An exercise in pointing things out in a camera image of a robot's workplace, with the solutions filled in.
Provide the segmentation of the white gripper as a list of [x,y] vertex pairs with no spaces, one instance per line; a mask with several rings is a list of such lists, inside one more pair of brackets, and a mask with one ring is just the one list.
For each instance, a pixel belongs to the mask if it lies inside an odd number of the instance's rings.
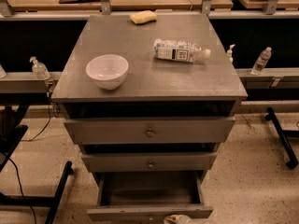
[[164,224],[215,224],[213,221],[199,221],[183,215],[170,215],[164,218]]

